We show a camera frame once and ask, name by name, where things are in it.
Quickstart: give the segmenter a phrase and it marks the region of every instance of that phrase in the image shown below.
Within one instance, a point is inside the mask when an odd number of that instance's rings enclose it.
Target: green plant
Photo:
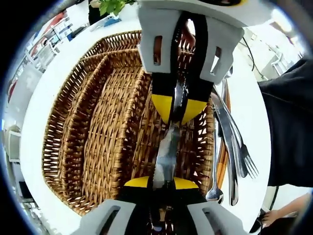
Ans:
[[[99,7],[100,15],[113,12],[117,16],[125,4],[133,5],[134,2],[135,0],[101,0]]]

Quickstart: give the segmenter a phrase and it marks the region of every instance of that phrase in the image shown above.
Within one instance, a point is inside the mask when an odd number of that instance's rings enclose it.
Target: person's arm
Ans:
[[[267,212],[262,219],[264,226],[267,227],[271,225],[276,219],[282,218],[292,212],[300,212],[302,209],[305,208],[310,199],[311,194],[307,193],[302,195],[301,197],[294,199],[292,202],[285,205],[279,210],[272,210]]]

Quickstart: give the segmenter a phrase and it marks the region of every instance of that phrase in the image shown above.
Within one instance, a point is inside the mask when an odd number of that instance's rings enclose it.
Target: metal spoon head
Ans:
[[[224,194],[218,187],[213,187],[205,196],[207,201],[217,201],[221,204],[224,200]]]

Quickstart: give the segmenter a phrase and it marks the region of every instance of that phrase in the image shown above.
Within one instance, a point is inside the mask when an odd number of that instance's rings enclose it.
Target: wicker basket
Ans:
[[[112,42],[132,34],[138,36],[128,46]],[[132,48],[136,40],[140,40],[140,31],[107,37],[111,44],[102,45],[106,49],[95,44],[66,79],[50,113],[43,175],[51,190],[80,215],[105,198],[115,198],[127,180],[151,174],[159,141],[167,130],[150,100],[150,76],[141,69],[137,50],[116,50]],[[181,48],[192,51],[186,43]],[[181,55],[181,67],[191,55]],[[102,77],[100,68],[108,67]],[[95,84],[97,94],[91,94]],[[210,180],[212,121],[209,102],[181,130],[178,149],[176,175],[196,182],[203,193]]]

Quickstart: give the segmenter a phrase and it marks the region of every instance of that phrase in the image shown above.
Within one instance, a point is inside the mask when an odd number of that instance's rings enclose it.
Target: blue object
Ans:
[[[39,31],[37,31],[37,32],[35,33],[34,39],[38,36],[38,34],[39,34]]]
[[[113,18],[108,19],[107,21],[104,22],[103,27],[109,26],[111,24],[115,24],[115,23],[120,22],[120,21],[121,21],[120,18],[119,19],[113,19]]]
[[[72,33],[70,33],[69,35],[67,35],[67,39],[68,39],[69,41],[72,41],[72,39],[73,39]]]

